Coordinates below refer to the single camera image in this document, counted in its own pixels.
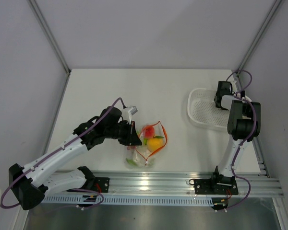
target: metal rail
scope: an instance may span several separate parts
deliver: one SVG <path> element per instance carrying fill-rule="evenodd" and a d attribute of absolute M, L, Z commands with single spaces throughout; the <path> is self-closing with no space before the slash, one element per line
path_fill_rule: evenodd
<path fill-rule="evenodd" d="M 59 48 L 59 45 L 56 41 L 56 39 L 53 36 L 53 33 L 51 32 L 45 17 L 43 16 L 42 11 L 40 10 L 36 0 L 27 0 L 27 2 L 29 3 L 32 12 L 34 13 L 41 29 L 43 30 L 47 40 L 49 41 L 49 44 L 51 45 L 53 51 L 55 52 L 59 62 L 61 63 L 62 67 L 64 68 L 65 72 L 67 74 L 69 74 L 71 72 L 71 70 L 69 69 L 66 60 Z"/>
<path fill-rule="evenodd" d="M 282 230 L 288 230 L 288 212 L 283 198 L 273 198 L 277 218 Z"/>
<path fill-rule="evenodd" d="M 264 34 L 266 33 L 268 27 L 271 25 L 272 20 L 275 18 L 277 12 L 279 11 L 282 3 L 285 0 L 276 0 L 269 10 L 263 24 L 261 25 L 259 31 L 257 32 L 255 38 L 253 39 L 248 51 L 244 55 L 239 67 L 237 69 L 244 69 L 248 61 L 250 60 L 252 54 L 254 53 L 255 49 L 257 48 L 258 44 L 260 43 L 261 39 L 263 38 Z"/>
<path fill-rule="evenodd" d="M 224 197 L 223 195 L 195 195 L 194 188 L 189 184 L 192 178 L 209 178 L 207 173 L 160 173 L 160 172 L 93 172 L 96 177 L 109 177 L 108 195 L 115 196 L 149 196 L 149 197 Z M 243 175 L 252 186 L 250 197 L 283 197 L 283 191 L 278 179 L 267 176 Z M 248 184 L 237 179 L 239 195 L 245 197 Z"/>
<path fill-rule="evenodd" d="M 166 196 L 166 197 L 151 197 L 151 196 L 136 196 L 136 195 L 112 195 L 103 194 L 105 197 L 102 202 L 103 205 L 163 205 L 163 206 L 200 206 L 200 207 L 211 207 L 213 202 L 208 197 L 177 197 L 177 196 Z M 95 201 L 87 200 L 86 197 L 81 195 L 71 194 L 55 194 L 53 196 L 47 196 L 43 203 L 52 204 L 94 204 L 100 202 L 101 197 L 97 197 Z"/>

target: orange fruit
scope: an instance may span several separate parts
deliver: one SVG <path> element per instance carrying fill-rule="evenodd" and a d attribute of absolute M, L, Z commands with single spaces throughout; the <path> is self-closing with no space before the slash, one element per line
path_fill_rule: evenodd
<path fill-rule="evenodd" d="M 164 141 L 163 138 L 151 138 L 147 139 L 146 145 L 149 151 L 154 152 L 164 145 Z"/>

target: metal frame pole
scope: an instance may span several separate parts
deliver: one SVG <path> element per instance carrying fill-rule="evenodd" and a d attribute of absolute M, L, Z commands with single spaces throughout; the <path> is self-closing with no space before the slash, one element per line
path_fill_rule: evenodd
<path fill-rule="evenodd" d="M 46 19 L 45 17 L 43 16 L 43 13 L 42 11 L 40 10 L 36 0 L 27 0 L 28 4 L 30 5 L 31 7 L 31 10 L 32 12 L 34 13 L 41 29 L 43 30 L 46 38 L 48 39 L 49 41 L 49 44 L 51 45 L 53 51 L 55 52 L 59 62 L 61 63 L 62 67 L 64 68 L 65 72 L 67 74 L 69 74 L 71 72 L 70 68 L 68 67 L 67 63 L 66 63 L 66 60 L 59 48 L 59 45 L 56 41 L 56 39 L 54 38 L 47 22 L 46 22 Z"/>
<path fill-rule="evenodd" d="M 275 18 L 276 14 L 278 13 L 282 3 L 285 0 L 276 0 L 269 10 L 269 13 L 267 14 L 263 24 L 261 25 L 259 31 L 257 32 L 255 38 L 253 39 L 248 51 L 244 55 L 241 63 L 239 64 L 239 67 L 237 69 L 243 69 L 248 61 L 250 60 L 252 54 L 254 53 L 255 49 L 257 48 L 258 44 L 260 43 L 261 39 L 265 35 L 268 27 L 271 25 L 273 19 Z"/>

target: black mounting bracket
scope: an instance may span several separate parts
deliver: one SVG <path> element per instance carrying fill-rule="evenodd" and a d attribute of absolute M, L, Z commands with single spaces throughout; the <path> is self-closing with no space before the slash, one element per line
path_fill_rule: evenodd
<path fill-rule="evenodd" d="M 198 195 L 238 195 L 238 187 L 235 177 L 225 177 L 218 173 L 216 167 L 209 179 L 192 179 L 194 181 L 195 194 Z"/>
<path fill-rule="evenodd" d="M 108 177 L 95 177 L 94 174 L 86 166 L 81 166 L 78 168 L 86 178 L 86 182 L 81 187 L 81 189 L 107 193 L 109 191 L 110 178 Z"/>
<path fill-rule="evenodd" d="M 85 187 L 85 185 L 83 187 L 81 187 L 82 189 L 88 189 L 88 190 L 93 190 L 93 191 L 100 191 L 102 193 L 108 193 L 109 191 L 109 182 L 110 182 L 110 178 L 108 177 L 94 177 L 94 184 L 91 187 Z M 82 198 L 86 198 L 85 202 L 87 202 L 88 204 L 79 204 L 80 207 L 90 207 L 94 204 L 91 204 L 92 202 L 96 202 L 97 199 L 97 195 L 83 195 Z"/>

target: white table surface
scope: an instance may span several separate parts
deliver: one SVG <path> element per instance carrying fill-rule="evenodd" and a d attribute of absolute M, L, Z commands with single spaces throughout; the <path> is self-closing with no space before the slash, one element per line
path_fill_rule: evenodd
<path fill-rule="evenodd" d="M 86 165 L 93 171 L 197 172 L 214 171 L 226 149 L 226 132 L 194 126 L 187 115 L 189 93 L 195 88 L 216 90 L 230 70 L 211 69 L 73 69 L 53 131 L 49 149 L 63 142 L 82 122 L 122 97 L 135 105 L 136 126 L 161 120 L 168 144 L 151 168 L 126 167 L 126 147 L 106 139 L 68 162 L 62 169 Z M 237 168 L 240 173 L 259 173 L 253 145 L 249 145 Z"/>

